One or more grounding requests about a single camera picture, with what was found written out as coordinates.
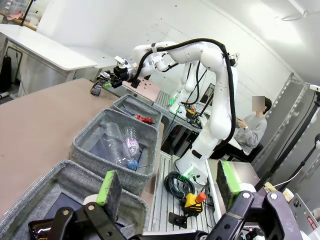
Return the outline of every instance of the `ceiling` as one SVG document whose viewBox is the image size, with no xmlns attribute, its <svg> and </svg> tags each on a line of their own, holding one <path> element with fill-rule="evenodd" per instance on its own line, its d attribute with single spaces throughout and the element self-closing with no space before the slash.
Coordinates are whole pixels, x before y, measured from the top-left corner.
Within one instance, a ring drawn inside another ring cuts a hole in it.
<svg viewBox="0 0 320 240">
<path fill-rule="evenodd" d="M 320 0 L 294 0 L 305 18 L 290 0 L 211 0 L 265 41 L 308 83 L 320 84 Z"/>
</svg>

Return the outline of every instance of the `gray sweater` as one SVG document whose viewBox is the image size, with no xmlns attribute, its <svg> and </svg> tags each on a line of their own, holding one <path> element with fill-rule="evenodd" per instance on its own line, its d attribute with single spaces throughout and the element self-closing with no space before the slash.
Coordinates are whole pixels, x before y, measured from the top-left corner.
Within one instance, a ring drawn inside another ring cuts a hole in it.
<svg viewBox="0 0 320 240">
<path fill-rule="evenodd" d="M 244 130 L 243 127 L 240 127 L 234 139 L 239 143 L 243 152 L 249 155 L 263 137 L 267 128 L 267 120 L 255 114 L 246 116 L 243 120 L 248 128 Z"/>
</svg>

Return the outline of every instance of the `white desk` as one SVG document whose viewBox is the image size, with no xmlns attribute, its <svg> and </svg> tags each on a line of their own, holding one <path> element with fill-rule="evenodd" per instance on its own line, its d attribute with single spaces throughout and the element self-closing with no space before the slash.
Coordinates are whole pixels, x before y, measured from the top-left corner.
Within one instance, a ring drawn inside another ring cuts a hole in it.
<svg viewBox="0 0 320 240">
<path fill-rule="evenodd" d="M 112 56 L 98 49 L 86 46 L 69 46 L 69 48 L 97 63 L 97 65 L 93 66 L 95 69 L 98 69 L 96 77 L 100 75 L 103 68 L 117 65 L 116 60 Z"/>
<path fill-rule="evenodd" d="M 0 57 L 0 69 L 2 68 L 8 42 L 13 43 L 27 52 L 28 55 L 65 75 L 66 82 L 73 79 L 77 69 L 97 65 L 95 61 L 25 26 L 0 24 L 0 33 L 5 36 Z"/>
</svg>

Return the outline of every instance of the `white wall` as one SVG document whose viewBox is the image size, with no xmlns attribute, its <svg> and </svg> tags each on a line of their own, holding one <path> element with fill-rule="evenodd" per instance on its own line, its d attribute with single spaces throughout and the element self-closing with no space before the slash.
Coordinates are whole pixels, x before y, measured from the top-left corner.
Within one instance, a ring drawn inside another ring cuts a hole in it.
<svg viewBox="0 0 320 240">
<path fill-rule="evenodd" d="M 275 100 L 290 74 L 285 65 L 251 33 L 216 11 L 209 0 L 121 2 L 125 2 L 125 9 L 119 13 L 121 20 L 112 23 L 113 29 L 100 46 L 102 50 L 110 55 L 125 57 L 130 62 L 132 50 L 137 45 L 160 41 L 182 42 L 200 37 L 218 40 L 231 54 L 240 52 L 236 67 L 239 79 L 235 102 L 237 116 L 241 118 L 251 113 L 252 96 Z M 182 71 L 181 65 L 169 72 L 154 74 L 150 79 L 171 94 L 180 81 Z M 207 73 L 202 94 L 209 82 L 215 82 L 213 73 Z"/>
<path fill-rule="evenodd" d="M 291 72 L 257 36 L 218 11 L 210 0 L 52 0 L 37 31 L 66 46 L 98 48 L 131 63 L 133 48 L 138 45 L 199 37 L 218 40 L 231 54 L 240 53 L 235 99 L 240 118 L 251 114 L 252 96 L 275 100 Z M 151 79 L 172 94 L 183 68 L 179 65 Z M 215 83 L 212 72 L 200 84 L 201 95 L 210 82 Z"/>
<path fill-rule="evenodd" d="M 51 0 L 37 32 L 65 46 L 96 47 L 106 42 L 123 1 Z"/>
</svg>

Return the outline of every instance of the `blue object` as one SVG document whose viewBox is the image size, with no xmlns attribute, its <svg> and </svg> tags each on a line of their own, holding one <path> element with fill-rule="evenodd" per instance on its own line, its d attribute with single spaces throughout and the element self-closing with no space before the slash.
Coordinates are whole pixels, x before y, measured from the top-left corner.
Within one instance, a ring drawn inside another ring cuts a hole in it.
<svg viewBox="0 0 320 240">
<path fill-rule="evenodd" d="M 128 168 L 129 169 L 135 171 L 135 170 L 137 170 L 137 167 L 138 167 L 137 160 L 134 159 L 134 160 L 131 160 L 131 161 L 128 162 Z"/>
</svg>

